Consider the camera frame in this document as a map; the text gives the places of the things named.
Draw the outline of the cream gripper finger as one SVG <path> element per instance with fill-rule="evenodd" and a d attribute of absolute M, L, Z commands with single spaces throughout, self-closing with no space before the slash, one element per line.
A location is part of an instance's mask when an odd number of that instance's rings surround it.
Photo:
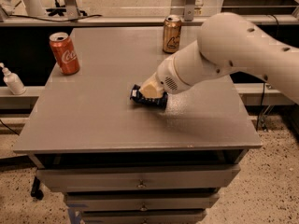
<path fill-rule="evenodd" d="M 151 77 L 149 77 L 145 82 L 142 83 L 139 91 L 145 98 L 156 99 L 163 97 L 164 87 L 157 77 L 157 74 L 154 73 Z"/>

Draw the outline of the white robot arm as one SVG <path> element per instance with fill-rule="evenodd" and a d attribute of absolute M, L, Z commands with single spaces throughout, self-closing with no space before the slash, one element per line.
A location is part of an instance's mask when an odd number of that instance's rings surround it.
<path fill-rule="evenodd" d="M 146 98 L 161 98 L 236 72 L 257 77 L 299 103 L 299 48 L 234 13 L 208 18 L 197 39 L 163 60 L 139 91 Z"/>

